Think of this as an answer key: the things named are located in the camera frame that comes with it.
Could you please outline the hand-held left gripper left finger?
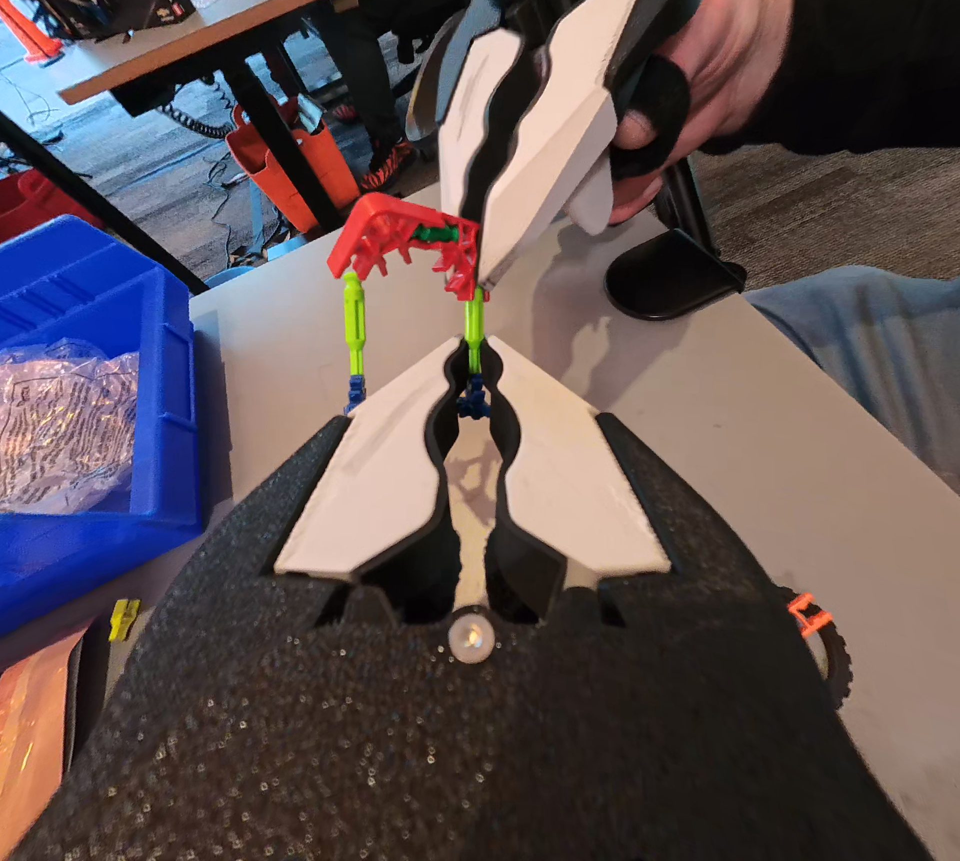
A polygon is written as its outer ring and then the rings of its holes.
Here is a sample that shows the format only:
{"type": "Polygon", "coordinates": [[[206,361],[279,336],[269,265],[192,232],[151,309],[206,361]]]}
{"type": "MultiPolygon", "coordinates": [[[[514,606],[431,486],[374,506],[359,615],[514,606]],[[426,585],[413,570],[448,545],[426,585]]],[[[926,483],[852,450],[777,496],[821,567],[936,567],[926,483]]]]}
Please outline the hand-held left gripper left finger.
{"type": "Polygon", "coordinates": [[[378,588],[410,624],[449,615],[462,564],[445,462],[462,389],[454,337],[353,409],[274,572],[378,588]]]}

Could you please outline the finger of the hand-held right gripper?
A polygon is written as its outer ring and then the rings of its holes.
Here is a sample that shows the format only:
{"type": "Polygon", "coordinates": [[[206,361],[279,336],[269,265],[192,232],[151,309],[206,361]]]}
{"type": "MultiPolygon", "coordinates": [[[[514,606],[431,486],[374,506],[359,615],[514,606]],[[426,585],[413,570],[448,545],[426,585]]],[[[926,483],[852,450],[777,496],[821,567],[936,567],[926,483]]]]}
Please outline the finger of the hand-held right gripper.
{"type": "Polygon", "coordinates": [[[522,119],[538,96],[538,70],[524,37],[497,28],[467,53],[438,135],[439,206],[451,216],[508,231],[514,220],[488,206],[510,163],[522,119]]]}
{"type": "Polygon", "coordinates": [[[545,85],[521,117],[513,153],[486,197],[481,286],[496,286],[540,238],[613,141],[618,116],[604,79],[637,2],[584,0],[551,33],[545,85]]]}

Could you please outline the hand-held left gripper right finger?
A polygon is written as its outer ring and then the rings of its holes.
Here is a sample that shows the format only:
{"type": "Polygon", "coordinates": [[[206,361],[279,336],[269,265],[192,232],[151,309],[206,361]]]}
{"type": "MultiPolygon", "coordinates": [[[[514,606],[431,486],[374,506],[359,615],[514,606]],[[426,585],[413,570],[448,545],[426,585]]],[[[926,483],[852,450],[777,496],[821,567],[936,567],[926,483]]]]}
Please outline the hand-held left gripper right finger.
{"type": "Polygon", "coordinates": [[[669,573],[625,456],[607,438],[618,419],[498,337],[486,342],[486,387],[501,459],[486,542],[493,611],[536,623],[565,588],[669,573]]]}

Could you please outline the colourful rod connector toy model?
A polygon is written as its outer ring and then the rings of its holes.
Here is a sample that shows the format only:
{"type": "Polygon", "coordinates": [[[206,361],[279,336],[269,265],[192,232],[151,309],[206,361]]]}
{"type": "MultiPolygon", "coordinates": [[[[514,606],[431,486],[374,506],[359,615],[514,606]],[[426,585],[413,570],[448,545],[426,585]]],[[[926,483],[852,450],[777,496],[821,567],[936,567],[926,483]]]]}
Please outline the colourful rod connector toy model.
{"type": "Polygon", "coordinates": [[[352,208],[328,257],[328,267],[343,283],[344,339],[349,352],[349,413],[367,396],[364,366],[366,300],[363,283],[371,271],[387,275],[392,252],[411,263],[414,250],[435,251],[433,271],[445,276],[445,291],[464,304],[463,339],[467,345],[467,379],[457,400],[461,418],[478,421],[490,415],[481,369],[485,339],[485,304],[489,293],[476,274],[479,258],[478,222],[395,196],[362,196],[352,208]]]}

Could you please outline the person's right forearm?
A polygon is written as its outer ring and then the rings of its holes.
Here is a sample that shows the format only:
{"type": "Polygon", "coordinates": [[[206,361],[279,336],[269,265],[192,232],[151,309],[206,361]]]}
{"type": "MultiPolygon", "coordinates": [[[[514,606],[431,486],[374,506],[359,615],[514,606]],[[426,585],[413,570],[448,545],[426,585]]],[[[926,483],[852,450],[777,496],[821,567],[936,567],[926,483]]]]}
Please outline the person's right forearm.
{"type": "Polygon", "coordinates": [[[959,0],[794,0],[757,108],[701,150],[801,156],[959,146],[959,0]]]}

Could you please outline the orange tote bin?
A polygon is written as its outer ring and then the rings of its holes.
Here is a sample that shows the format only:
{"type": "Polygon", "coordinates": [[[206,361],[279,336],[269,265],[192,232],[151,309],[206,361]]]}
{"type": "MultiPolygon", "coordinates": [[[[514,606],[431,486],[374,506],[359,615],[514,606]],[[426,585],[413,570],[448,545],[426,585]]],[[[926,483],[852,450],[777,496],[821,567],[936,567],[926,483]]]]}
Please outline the orange tote bin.
{"type": "MultiPolygon", "coordinates": [[[[359,198],[357,181],[318,105],[312,99],[300,96],[275,101],[273,105],[291,130],[333,207],[337,210],[351,208],[359,198]]],[[[317,219],[241,105],[234,105],[232,119],[234,129],[226,135],[225,143],[236,163],[297,231],[318,230],[317,219]]]]}

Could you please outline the blue plastic bin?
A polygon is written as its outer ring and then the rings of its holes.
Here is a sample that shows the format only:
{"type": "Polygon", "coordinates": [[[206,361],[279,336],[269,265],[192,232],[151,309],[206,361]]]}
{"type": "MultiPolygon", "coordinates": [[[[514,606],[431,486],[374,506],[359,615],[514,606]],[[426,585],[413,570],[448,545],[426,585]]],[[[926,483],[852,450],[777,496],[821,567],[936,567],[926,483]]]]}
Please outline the blue plastic bin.
{"type": "Polygon", "coordinates": [[[2,245],[2,349],[89,343],[139,354],[127,494],[69,515],[2,514],[3,636],[202,530],[193,326],[186,285],[85,221],[61,216],[2,245]]]}

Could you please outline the wooden desk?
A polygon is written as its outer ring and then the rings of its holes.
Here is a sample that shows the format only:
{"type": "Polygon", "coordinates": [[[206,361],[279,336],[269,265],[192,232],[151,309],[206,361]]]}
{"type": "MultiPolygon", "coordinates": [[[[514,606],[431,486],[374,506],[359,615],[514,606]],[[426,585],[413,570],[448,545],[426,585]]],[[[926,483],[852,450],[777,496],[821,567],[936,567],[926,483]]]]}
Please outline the wooden desk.
{"type": "Polygon", "coordinates": [[[146,79],[176,84],[222,73],[320,231],[329,233],[342,225],[341,215],[248,64],[251,56],[281,47],[285,33],[319,1],[217,0],[172,26],[78,42],[54,65],[55,93],[66,105],[76,106],[105,92],[120,100],[122,88],[146,79]]]}

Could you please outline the orange connector piece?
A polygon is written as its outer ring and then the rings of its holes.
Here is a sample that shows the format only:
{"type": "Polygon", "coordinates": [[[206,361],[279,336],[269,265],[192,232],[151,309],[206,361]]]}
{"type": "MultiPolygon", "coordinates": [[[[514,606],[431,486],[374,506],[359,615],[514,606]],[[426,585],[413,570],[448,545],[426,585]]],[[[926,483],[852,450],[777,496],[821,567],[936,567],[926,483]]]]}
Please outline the orange connector piece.
{"type": "Polygon", "coordinates": [[[826,627],[834,624],[834,616],[814,601],[811,592],[794,595],[787,603],[787,611],[795,619],[804,640],[819,636],[826,627]]]}

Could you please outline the crumpled clear plastic bags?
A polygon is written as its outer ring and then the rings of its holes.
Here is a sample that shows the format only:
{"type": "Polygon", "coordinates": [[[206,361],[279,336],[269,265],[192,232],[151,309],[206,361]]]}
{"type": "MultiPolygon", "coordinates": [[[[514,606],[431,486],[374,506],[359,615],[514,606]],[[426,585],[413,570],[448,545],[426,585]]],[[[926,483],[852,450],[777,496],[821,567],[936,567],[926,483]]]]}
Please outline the crumpled clear plastic bags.
{"type": "Polygon", "coordinates": [[[64,338],[1,352],[1,512],[71,516],[128,498],[139,353],[64,338]]]}

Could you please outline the black toy tyre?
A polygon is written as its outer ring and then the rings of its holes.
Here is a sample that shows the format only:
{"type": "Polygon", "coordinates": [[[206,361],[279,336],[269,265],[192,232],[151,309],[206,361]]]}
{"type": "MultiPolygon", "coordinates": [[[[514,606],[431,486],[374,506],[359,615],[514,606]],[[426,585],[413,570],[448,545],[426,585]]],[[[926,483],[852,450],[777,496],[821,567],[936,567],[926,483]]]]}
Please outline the black toy tyre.
{"type": "MultiPolygon", "coordinates": [[[[778,591],[786,609],[788,601],[800,593],[784,585],[780,585],[778,591]]],[[[840,711],[851,694],[854,672],[846,640],[834,617],[833,622],[834,624],[826,627],[819,635],[802,640],[818,668],[834,711],[840,711]]]]}

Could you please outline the person's leg in jeans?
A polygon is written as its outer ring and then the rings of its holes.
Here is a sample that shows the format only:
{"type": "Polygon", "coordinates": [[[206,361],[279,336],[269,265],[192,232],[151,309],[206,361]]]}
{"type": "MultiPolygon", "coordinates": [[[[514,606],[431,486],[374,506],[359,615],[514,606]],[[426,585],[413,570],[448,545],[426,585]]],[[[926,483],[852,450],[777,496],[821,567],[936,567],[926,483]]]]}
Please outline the person's leg in jeans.
{"type": "Polygon", "coordinates": [[[958,494],[958,278],[836,267],[745,300],[958,494]]]}

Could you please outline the black stand pole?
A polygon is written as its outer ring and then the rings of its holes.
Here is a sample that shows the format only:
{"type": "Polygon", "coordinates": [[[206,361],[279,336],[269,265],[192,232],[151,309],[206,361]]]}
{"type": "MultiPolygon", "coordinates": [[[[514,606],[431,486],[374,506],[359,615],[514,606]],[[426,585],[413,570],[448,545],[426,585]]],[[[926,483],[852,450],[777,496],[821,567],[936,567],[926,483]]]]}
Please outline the black stand pole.
{"type": "Polygon", "coordinates": [[[72,171],[27,131],[1,113],[1,140],[16,156],[26,160],[55,187],[96,216],[113,235],[126,242],[141,255],[160,265],[181,281],[192,296],[210,290],[202,279],[167,251],[159,242],[141,230],[109,200],[72,171]]]}

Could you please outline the red tote basket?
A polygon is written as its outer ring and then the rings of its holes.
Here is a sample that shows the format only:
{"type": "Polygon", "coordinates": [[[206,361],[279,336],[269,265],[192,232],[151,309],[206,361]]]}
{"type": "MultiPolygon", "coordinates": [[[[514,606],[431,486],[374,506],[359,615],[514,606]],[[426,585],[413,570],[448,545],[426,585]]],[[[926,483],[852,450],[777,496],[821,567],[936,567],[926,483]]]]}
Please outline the red tote basket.
{"type": "Polygon", "coordinates": [[[101,219],[36,169],[1,178],[1,243],[6,243],[58,217],[70,215],[102,231],[101,219]]]}

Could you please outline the orange traffic cone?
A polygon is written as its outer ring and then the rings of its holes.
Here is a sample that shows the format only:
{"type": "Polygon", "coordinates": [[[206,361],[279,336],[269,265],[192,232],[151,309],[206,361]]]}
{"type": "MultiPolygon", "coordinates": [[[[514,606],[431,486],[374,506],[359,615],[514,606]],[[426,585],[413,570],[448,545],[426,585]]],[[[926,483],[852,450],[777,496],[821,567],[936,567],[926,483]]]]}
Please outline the orange traffic cone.
{"type": "Polygon", "coordinates": [[[44,33],[11,0],[0,1],[1,21],[23,48],[26,63],[49,65],[64,56],[64,45],[59,39],[44,33]]]}

